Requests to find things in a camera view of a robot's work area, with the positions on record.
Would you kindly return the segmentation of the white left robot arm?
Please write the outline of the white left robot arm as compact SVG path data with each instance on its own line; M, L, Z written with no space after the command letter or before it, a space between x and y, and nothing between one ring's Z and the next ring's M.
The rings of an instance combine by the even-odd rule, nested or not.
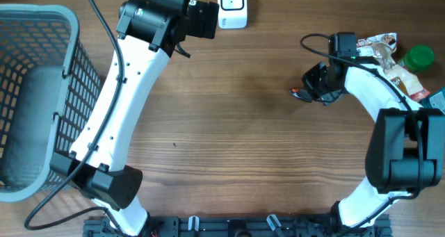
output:
M107 214L120 236L141 235L149 219L137 193L143 173L127 163L149 93L188 36L212 39L219 5L200 0L127 0L108 76L86 125L50 168Z

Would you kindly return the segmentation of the black red packaged item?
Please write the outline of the black red packaged item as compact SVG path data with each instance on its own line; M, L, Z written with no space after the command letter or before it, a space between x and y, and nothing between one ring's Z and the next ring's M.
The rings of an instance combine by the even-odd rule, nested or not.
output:
M297 99L311 103L313 101L313 98L311 94L306 89L300 89L300 88L291 88L289 92Z

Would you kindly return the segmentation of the green lid jar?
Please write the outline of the green lid jar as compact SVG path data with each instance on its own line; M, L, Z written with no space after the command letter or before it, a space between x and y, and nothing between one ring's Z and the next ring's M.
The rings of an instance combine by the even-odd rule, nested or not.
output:
M399 61L398 65L411 73L422 72L435 60L432 49L424 44L412 47Z

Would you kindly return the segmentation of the dried mushroom snack bag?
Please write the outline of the dried mushroom snack bag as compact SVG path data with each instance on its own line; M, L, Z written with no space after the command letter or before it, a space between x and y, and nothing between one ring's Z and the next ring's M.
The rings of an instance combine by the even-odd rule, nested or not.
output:
M397 34L383 33L357 41L360 56L374 57L383 69L385 76L404 94L414 101L421 101L430 92L420 83L417 76L398 65L392 58L396 52Z

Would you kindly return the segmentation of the blue mouthwash bottle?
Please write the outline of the blue mouthwash bottle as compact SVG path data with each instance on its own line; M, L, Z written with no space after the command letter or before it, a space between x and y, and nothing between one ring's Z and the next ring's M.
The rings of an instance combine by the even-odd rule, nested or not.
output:
M441 88L439 91L429 94L426 98L422 99L421 105L424 108L439 109L443 114L445 114L444 88Z

